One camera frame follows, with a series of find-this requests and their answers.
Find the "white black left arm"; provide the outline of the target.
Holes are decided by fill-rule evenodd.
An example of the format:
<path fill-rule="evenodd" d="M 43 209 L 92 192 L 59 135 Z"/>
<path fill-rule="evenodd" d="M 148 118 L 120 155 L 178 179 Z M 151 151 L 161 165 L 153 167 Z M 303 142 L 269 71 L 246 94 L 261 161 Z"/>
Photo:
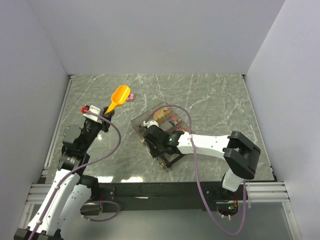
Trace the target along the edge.
<path fill-rule="evenodd" d="M 115 112 L 93 105 L 86 105 L 82 112 L 83 127 L 72 124 L 64 130 L 53 183 L 27 227 L 16 230 L 15 240 L 62 240 L 87 201 L 101 202 L 98 179 L 84 170 L 90 165 L 88 149 L 100 132 L 108 132 Z"/>

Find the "clear candy drawer box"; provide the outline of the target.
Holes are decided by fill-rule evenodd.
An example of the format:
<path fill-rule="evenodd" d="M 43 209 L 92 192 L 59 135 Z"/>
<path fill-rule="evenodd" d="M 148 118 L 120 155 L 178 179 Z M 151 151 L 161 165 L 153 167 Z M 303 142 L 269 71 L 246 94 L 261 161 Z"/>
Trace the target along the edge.
<path fill-rule="evenodd" d="M 189 131 L 189 126 L 166 101 L 131 120 L 131 125 L 164 170 L 168 171 L 185 156 L 177 146 L 179 137 Z"/>

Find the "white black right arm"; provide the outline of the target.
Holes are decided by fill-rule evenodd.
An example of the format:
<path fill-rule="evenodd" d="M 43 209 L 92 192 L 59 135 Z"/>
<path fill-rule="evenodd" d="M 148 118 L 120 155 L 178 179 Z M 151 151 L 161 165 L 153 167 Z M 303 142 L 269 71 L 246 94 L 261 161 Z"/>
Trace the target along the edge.
<path fill-rule="evenodd" d="M 186 131 L 174 130 L 168 133 L 155 121 L 144 121 L 143 134 L 150 154 L 158 158 L 168 155 L 204 155 L 225 160 L 228 171 L 222 178 L 219 193 L 230 200 L 244 180 L 253 180 L 261 155 L 261 149 L 239 131 L 230 135 L 198 135 Z"/>

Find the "yellow plastic scoop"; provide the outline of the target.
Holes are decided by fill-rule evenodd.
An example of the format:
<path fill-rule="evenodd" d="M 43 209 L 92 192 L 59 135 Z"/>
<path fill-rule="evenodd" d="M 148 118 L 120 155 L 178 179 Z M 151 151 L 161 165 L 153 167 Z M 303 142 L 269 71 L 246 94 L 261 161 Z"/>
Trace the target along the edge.
<path fill-rule="evenodd" d="M 127 85 L 120 85 L 115 92 L 111 96 L 111 103 L 108 106 L 107 110 L 104 112 L 104 114 L 108 114 L 112 112 L 116 107 L 122 106 L 129 95 L 131 94 L 131 89 Z"/>

